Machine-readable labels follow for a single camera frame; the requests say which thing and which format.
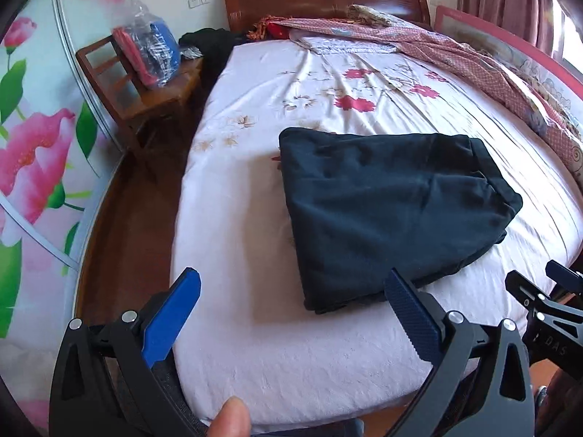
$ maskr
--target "pink curtain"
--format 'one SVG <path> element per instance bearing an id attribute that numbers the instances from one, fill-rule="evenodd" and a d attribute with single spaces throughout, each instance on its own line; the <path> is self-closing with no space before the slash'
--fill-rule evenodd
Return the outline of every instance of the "pink curtain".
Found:
<path id="1" fill-rule="evenodd" d="M 458 9 L 553 51 L 553 0 L 458 0 Z"/>

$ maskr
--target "chair backrest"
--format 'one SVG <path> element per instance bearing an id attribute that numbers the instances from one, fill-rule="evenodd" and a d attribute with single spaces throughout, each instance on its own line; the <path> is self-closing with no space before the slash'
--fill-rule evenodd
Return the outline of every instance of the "chair backrest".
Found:
<path id="1" fill-rule="evenodd" d="M 101 62 L 97 67 L 94 67 L 89 61 L 90 54 L 100 50 L 108 44 L 112 45 L 116 55 Z M 116 43 L 113 36 L 107 36 L 90 46 L 79 49 L 75 56 L 77 57 L 77 61 L 81 66 L 83 74 L 85 74 L 85 77 L 87 77 L 87 80 L 91 84 L 93 90 L 95 90 L 101 103 L 103 103 L 103 106 L 105 106 L 106 110 L 110 113 L 116 123 L 119 123 L 124 119 L 123 108 L 119 101 L 119 94 L 126 89 L 127 84 L 133 84 L 140 95 L 148 91 L 147 87 L 142 84 L 138 73 L 134 70 L 123 51 L 121 51 L 121 48 Z M 114 80 L 112 80 L 111 77 L 104 77 L 104 74 L 109 72 L 110 69 L 118 63 L 123 67 L 125 75 L 115 78 Z"/>

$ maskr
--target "wooden chair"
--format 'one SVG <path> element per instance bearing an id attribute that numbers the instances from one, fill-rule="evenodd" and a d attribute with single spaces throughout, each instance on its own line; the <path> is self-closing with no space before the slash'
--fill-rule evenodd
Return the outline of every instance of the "wooden chair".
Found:
<path id="1" fill-rule="evenodd" d="M 97 67 L 93 67 L 88 56 L 107 44 L 112 45 L 116 55 Z M 179 122 L 181 138 L 185 142 L 189 142 L 188 125 L 193 119 L 189 99 L 200 84 L 202 59 L 182 62 L 179 71 L 164 87 L 150 90 L 142 84 L 138 73 L 133 69 L 129 59 L 121 51 L 113 36 L 107 36 L 80 49 L 76 56 L 91 87 L 116 122 L 123 141 L 138 162 L 155 178 L 146 155 L 147 142 L 142 144 L 139 141 L 138 133 L 148 122 L 161 121 L 170 116 Z M 118 63 L 123 67 L 125 75 L 117 79 L 105 77 L 106 72 Z M 130 83 L 135 87 L 138 96 L 132 100 L 128 107 L 123 107 L 120 103 L 120 93 L 127 91 L 127 84 Z"/>

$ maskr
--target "folded black pants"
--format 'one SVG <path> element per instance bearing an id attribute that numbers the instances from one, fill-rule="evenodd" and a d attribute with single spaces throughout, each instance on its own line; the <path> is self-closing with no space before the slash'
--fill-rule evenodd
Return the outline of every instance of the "folded black pants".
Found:
<path id="1" fill-rule="evenodd" d="M 480 139 L 288 128 L 283 185 L 305 307 L 384 300 L 391 268 L 416 286 L 500 243 L 523 206 Z"/>

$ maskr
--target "dark blue gripper pad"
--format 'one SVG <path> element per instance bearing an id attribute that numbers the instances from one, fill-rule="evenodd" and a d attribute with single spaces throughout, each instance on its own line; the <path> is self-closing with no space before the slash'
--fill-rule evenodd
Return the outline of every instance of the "dark blue gripper pad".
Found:
<path id="1" fill-rule="evenodd" d="M 199 297 L 200 275 L 196 270 L 186 268 L 144 330 L 142 357 L 148 367 L 166 359 Z"/>
<path id="2" fill-rule="evenodd" d="M 569 292 L 581 294 L 583 292 L 583 279 L 555 260 L 550 260 L 544 269 L 547 277 L 551 278 L 559 286 L 564 287 Z"/>
<path id="3" fill-rule="evenodd" d="M 393 268 L 385 278 L 385 297 L 393 307 L 419 358 L 437 366 L 443 357 L 441 331 L 417 296 L 414 287 Z"/>

